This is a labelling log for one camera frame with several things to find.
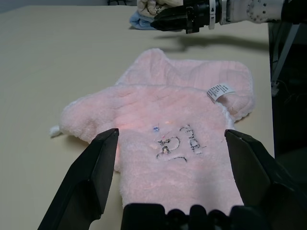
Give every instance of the table surface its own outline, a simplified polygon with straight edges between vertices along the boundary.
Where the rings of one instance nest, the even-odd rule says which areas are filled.
[[[236,128],[273,154],[268,28],[242,22],[185,32],[130,28],[134,7],[31,6],[0,14],[0,229],[37,229],[72,162],[87,146],[50,139],[62,109],[113,85],[138,55],[160,48],[169,58],[237,60],[254,77],[256,108]],[[91,230],[119,230],[114,174],[105,214]]]

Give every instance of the pink towel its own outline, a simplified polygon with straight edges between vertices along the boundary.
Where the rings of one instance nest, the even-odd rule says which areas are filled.
[[[213,103],[206,90],[227,83],[236,93]],[[252,77],[233,61],[169,60],[143,54],[117,85],[68,105],[61,132],[91,140],[118,127],[115,169],[123,206],[158,203],[185,213],[194,204],[226,214],[242,200],[233,179],[225,129],[254,107]]]

